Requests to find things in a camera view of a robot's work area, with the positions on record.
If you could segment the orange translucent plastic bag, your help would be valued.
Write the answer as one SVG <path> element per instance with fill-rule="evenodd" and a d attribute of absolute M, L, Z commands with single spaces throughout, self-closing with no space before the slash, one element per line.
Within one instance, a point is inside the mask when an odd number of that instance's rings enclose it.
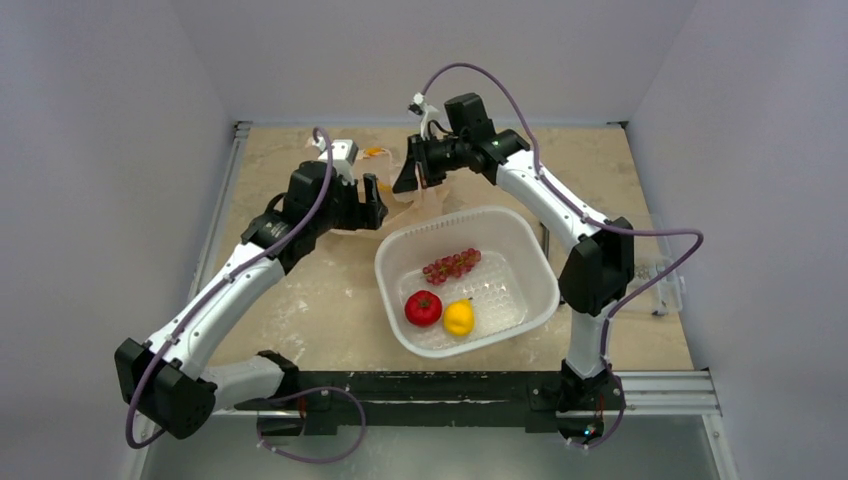
<path fill-rule="evenodd" d="M 402 167 L 402 160 L 393 155 L 393 151 L 380 146 L 361 150 L 354 164 L 355 179 L 360 182 L 360 200 L 365 202 L 363 175 L 373 173 L 378 178 L 378 188 L 382 202 L 388 208 L 382 227 L 379 230 L 338 230 L 330 232 L 336 236 L 358 236 L 372 240 L 382 240 L 388 234 L 407 226 L 430 220 L 448 211 L 446 200 L 450 193 L 450 184 L 429 189 L 418 189 L 411 193 L 394 194 L 391 182 L 396 179 Z"/>

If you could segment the red fake grape bunch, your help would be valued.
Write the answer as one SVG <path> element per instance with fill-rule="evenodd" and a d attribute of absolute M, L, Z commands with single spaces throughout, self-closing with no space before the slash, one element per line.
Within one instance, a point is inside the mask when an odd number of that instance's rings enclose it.
<path fill-rule="evenodd" d="M 459 279 L 469 274 L 481 260 L 482 252 L 480 250 L 468 248 L 459 253 L 436 259 L 425 265 L 421 269 L 421 273 L 427 283 L 434 286 L 442 285 L 451 279 Z"/>

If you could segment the red fake fruit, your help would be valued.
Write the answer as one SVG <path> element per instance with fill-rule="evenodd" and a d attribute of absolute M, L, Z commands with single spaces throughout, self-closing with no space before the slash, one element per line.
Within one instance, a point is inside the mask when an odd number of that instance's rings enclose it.
<path fill-rule="evenodd" d="M 428 290 L 413 293 L 404 305 L 406 320 L 413 326 L 426 328 L 434 325 L 442 317 L 441 299 Z"/>

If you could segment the yellow fake fruit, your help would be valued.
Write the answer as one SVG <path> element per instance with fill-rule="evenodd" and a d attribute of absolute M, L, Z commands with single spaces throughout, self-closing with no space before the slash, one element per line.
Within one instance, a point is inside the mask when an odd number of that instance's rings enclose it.
<path fill-rule="evenodd" d="M 456 337 L 468 336 L 475 327 L 475 314 L 470 298 L 448 305 L 443 313 L 444 330 Z"/>

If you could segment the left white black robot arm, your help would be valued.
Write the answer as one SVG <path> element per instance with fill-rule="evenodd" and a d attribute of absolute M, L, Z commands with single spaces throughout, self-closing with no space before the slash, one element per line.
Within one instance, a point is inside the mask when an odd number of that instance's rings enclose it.
<path fill-rule="evenodd" d="M 306 161 L 291 174 L 288 188 L 250 221 L 225 265 L 164 327 L 138 342 L 124 340 L 114 353 L 121 396 L 129 406 L 127 443 L 148 446 L 133 435 L 136 414 L 185 439 L 211 414 L 262 398 L 284 409 L 297 399 L 296 367 L 263 351 L 230 369 L 212 370 L 211 355 L 251 306 L 309 255 L 331 230 L 377 230 L 388 209 L 378 178 L 345 175 L 339 164 Z"/>

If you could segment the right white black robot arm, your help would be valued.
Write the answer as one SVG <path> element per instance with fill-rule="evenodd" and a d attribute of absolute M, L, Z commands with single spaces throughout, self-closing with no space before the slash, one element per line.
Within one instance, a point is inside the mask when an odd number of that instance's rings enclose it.
<path fill-rule="evenodd" d="M 561 392 L 573 406 L 588 405 L 599 396 L 607 367 L 605 319 L 634 278 L 631 224 L 623 217 L 607 219 L 568 192 L 525 137 L 496 130 L 479 95 L 445 102 L 450 128 L 440 136 L 430 130 L 439 111 L 423 94 L 415 94 L 408 109 L 419 117 L 420 128 L 407 139 L 393 193 L 434 187 L 449 172 L 469 169 L 524 205 L 566 250 L 559 290 L 572 310 L 572 328 Z"/>

